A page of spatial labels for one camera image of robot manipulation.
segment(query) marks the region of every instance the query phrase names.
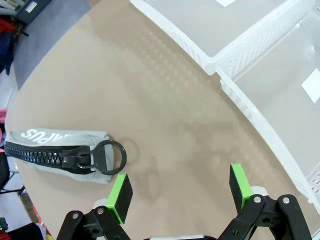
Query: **zipper pull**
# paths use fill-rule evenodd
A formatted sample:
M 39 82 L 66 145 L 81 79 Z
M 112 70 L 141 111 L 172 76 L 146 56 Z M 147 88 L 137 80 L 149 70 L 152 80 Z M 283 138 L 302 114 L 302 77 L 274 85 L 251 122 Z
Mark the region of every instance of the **zipper pull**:
M 115 169 L 107 169 L 106 165 L 106 153 L 105 153 L 105 145 L 112 145 L 117 147 L 120 150 L 121 153 L 121 162 L 118 167 Z M 99 142 L 96 147 L 92 150 L 83 150 L 79 151 L 77 153 L 77 157 L 81 157 L 84 155 L 91 155 L 93 156 L 93 164 L 92 165 L 85 165 L 81 164 L 79 162 L 76 163 L 76 165 L 81 169 L 95 169 L 102 173 L 103 175 L 115 175 L 119 173 L 122 169 L 124 169 L 126 163 L 127 163 L 127 153 L 125 148 L 117 141 L 115 140 L 104 140 Z

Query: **table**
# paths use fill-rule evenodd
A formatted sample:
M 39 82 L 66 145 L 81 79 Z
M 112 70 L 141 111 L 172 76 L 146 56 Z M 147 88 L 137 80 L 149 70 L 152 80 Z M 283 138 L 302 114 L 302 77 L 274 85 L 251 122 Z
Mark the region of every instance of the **table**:
M 315 208 L 219 80 L 129 1 L 103 0 L 43 58 L 11 105 L 6 128 L 106 131 L 122 143 L 133 188 L 123 228 L 131 239 L 218 237 L 236 216 L 230 163 L 241 163 L 249 182 L 274 199 L 296 195 L 314 233 Z M 89 212 L 112 187 L 17 165 L 54 238 L 69 211 Z M 259 239 L 271 239 L 267 232 L 258 230 Z

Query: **gray carpet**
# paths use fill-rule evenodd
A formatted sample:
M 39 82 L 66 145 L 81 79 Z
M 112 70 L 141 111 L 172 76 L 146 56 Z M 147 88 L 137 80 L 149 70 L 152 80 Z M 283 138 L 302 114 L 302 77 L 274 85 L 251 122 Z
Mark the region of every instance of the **gray carpet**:
M 29 37 L 20 36 L 13 61 L 19 89 L 54 44 L 90 9 L 87 0 L 52 0 L 25 28 Z

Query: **zipper teeth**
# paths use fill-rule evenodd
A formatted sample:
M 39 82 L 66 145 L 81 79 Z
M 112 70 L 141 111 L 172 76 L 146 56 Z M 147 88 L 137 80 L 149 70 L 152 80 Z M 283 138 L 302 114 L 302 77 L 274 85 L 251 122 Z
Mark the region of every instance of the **zipper teeth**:
M 5 153 L 8 157 L 36 164 L 61 165 L 63 159 L 59 151 L 24 151 L 5 146 Z

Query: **black chair leg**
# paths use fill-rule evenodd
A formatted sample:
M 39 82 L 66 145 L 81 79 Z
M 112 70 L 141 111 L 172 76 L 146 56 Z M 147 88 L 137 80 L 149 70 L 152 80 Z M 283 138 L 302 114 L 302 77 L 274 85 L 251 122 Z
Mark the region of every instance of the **black chair leg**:
M 0 194 L 8 194 L 8 193 L 18 193 L 18 196 L 20 196 L 22 194 L 22 192 L 26 189 L 25 186 L 23 186 L 20 189 L 16 189 L 16 190 L 5 190 L 5 191 L 0 191 Z

